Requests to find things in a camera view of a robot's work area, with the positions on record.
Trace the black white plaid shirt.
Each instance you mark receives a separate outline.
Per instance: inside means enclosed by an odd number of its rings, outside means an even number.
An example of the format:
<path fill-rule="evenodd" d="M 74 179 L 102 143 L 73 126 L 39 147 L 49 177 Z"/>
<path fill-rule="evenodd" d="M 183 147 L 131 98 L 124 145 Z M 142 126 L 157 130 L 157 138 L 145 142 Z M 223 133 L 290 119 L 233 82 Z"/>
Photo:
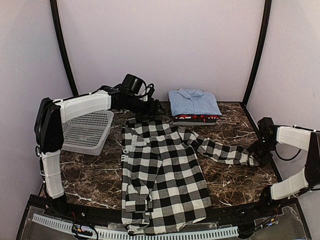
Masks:
<path fill-rule="evenodd" d="M 207 217 L 212 202 L 198 155 L 226 165 L 259 164 L 242 146 L 158 119 L 129 119 L 121 134 L 121 221 L 131 236 L 176 233 Z"/>

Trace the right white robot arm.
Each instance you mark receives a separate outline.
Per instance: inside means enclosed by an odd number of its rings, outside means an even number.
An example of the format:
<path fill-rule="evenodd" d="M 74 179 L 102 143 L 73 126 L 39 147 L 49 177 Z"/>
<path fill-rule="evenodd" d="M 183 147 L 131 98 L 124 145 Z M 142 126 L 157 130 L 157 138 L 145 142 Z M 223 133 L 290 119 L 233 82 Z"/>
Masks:
<path fill-rule="evenodd" d="M 320 131 L 297 125 L 278 125 L 271 117 L 261 118 L 257 127 L 259 140 L 249 147 L 249 151 L 261 167 L 273 160 L 273 156 L 291 162 L 300 153 L 306 153 L 300 171 L 263 189 L 255 213 L 266 217 L 274 210 L 275 202 L 320 190 Z"/>

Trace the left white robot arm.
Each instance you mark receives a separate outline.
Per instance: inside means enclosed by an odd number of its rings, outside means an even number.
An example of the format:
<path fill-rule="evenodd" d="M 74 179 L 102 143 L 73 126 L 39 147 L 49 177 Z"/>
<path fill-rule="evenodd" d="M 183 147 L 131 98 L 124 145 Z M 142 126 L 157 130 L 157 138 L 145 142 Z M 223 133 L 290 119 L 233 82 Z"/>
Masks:
<path fill-rule="evenodd" d="M 110 110 L 128 110 L 138 118 L 147 119 L 164 112 L 159 100 L 153 98 L 154 84 L 127 74 L 122 83 L 114 87 L 103 85 L 99 89 L 79 96 L 41 100 L 34 124 L 36 154 L 45 190 L 53 202 L 51 210 L 60 218 L 67 218 L 70 206 L 61 198 L 64 188 L 61 179 L 60 154 L 63 148 L 63 124 L 88 114 Z"/>

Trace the folded light blue shirt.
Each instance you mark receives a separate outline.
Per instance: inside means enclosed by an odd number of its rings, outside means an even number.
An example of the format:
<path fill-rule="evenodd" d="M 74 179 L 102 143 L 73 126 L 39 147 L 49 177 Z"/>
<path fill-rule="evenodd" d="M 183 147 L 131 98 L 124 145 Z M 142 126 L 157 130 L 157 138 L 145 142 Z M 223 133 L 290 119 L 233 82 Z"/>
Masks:
<path fill-rule="evenodd" d="M 178 115 L 213 115 L 221 116 L 216 97 L 213 93 L 200 89 L 170 90 L 168 92 L 170 110 Z"/>

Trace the folded red black shirt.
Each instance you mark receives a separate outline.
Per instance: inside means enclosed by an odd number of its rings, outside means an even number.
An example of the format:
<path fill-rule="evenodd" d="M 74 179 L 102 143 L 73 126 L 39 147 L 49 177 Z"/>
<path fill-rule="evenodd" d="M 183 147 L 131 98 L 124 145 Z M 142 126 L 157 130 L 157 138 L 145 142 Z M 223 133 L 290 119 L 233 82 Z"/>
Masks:
<path fill-rule="evenodd" d="M 221 117 L 221 115 L 180 114 L 173 116 L 172 119 L 175 122 L 215 123 Z"/>

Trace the grey plastic basket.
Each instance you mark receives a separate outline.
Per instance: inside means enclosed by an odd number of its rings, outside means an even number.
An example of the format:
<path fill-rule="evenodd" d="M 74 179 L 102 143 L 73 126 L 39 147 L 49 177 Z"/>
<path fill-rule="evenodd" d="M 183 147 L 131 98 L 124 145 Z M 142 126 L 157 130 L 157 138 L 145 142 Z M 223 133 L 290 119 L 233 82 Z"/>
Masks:
<path fill-rule="evenodd" d="M 114 113 L 98 111 L 74 118 L 62 125 L 63 151 L 91 156 L 101 154 L 111 130 Z"/>

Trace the black front rail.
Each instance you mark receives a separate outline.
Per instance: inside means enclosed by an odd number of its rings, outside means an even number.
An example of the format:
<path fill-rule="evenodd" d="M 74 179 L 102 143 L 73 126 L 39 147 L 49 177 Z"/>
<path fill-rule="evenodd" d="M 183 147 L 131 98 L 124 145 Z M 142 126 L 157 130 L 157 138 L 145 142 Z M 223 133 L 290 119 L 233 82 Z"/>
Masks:
<path fill-rule="evenodd" d="M 213 208 L 207 211 L 207 217 L 200 223 L 218 223 L 222 225 L 252 225 L 255 220 L 280 216 L 287 206 L 297 205 L 298 200 L 284 199 L 277 205 L 262 206 L 259 202 L 237 206 Z M 64 201 L 61 207 L 57 204 L 52 208 L 49 200 L 38 195 L 30 195 L 28 206 L 44 210 L 44 213 L 54 217 L 70 217 L 74 221 L 83 221 L 93 225 L 106 226 L 108 223 L 121 223 L 121 211 L 100 207 L 84 206 Z"/>

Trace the left black frame post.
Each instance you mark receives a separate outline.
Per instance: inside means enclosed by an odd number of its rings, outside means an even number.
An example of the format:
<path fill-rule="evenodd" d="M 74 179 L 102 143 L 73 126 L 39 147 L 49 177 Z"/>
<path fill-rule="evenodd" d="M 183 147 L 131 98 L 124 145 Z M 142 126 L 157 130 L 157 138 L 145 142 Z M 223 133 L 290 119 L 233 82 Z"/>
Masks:
<path fill-rule="evenodd" d="M 50 0 L 49 3 L 50 3 L 51 15 L 52 15 L 52 20 L 53 20 L 53 25 L 54 25 L 54 30 L 55 30 L 55 35 L 58 43 L 61 60 L 63 63 L 63 67 L 65 70 L 65 74 L 68 80 L 71 93 L 75 97 L 79 95 L 79 91 L 76 86 L 76 81 L 73 76 L 71 64 L 69 61 L 69 57 L 68 57 L 68 53 L 65 45 L 62 24 L 60 20 L 59 9 L 58 9 L 58 1 Z"/>

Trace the black frame post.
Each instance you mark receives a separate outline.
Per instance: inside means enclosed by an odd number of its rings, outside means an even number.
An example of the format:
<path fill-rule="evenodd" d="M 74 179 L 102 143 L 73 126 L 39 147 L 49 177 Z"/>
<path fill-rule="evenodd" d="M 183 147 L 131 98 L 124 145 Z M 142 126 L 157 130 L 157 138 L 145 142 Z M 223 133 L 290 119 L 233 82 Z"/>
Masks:
<path fill-rule="evenodd" d="M 65 45 L 62 24 L 60 20 L 59 9 L 58 9 L 58 1 L 50 0 L 49 3 L 50 3 L 51 15 L 52 15 L 52 20 L 53 20 L 53 25 L 54 25 L 54 30 L 55 30 L 55 35 L 58 43 L 61 60 L 63 63 L 63 67 L 65 70 L 65 74 L 68 80 L 71 93 L 75 97 L 79 95 L 79 91 L 76 86 L 76 81 L 73 76 L 71 64 L 69 61 L 69 57 L 68 57 L 68 53 Z"/>
<path fill-rule="evenodd" d="M 267 36 L 268 31 L 268 25 L 269 25 L 269 19 L 271 14 L 271 8 L 272 8 L 272 0 L 265 0 L 264 1 L 264 8 L 263 8 L 263 14 L 262 14 L 262 20 L 261 20 L 261 27 L 260 32 L 258 36 L 258 42 L 256 46 L 256 51 L 252 63 L 252 68 L 250 71 L 250 75 L 248 78 L 247 86 L 244 92 L 244 96 L 241 102 L 242 107 L 245 109 L 249 103 L 251 93 L 254 88 L 255 80 L 257 77 L 258 69 L 260 66 L 265 40 Z"/>

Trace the right black frame post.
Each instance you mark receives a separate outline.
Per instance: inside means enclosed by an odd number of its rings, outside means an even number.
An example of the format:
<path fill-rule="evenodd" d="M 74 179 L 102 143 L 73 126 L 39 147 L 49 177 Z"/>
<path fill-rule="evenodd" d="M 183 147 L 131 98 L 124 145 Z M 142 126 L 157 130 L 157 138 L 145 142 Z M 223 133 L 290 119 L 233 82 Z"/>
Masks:
<path fill-rule="evenodd" d="M 272 8 L 272 0 L 265 0 L 264 1 L 264 8 L 263 8 L 263 14 L 262 14 L 262 20 L 261 20 L 261 27 L 260 32 L 258 36 L 258 42 L 256 46 L 256 51 L 252 63 L 252 68 L 250 71 L 250 75 L 248 78 L 247 86 L 244 92 L 244 96 L 241 102 L 242 107 L 245 109 L 249 103 L 251 93 L 254 88 L 255 80 L 257 77 L 258 69 L 260 66 L 265 40 L 267 36 L 268 31 L 268 25 L 269 25 L 269 19 L 271 14 L 271 8 Z"/>

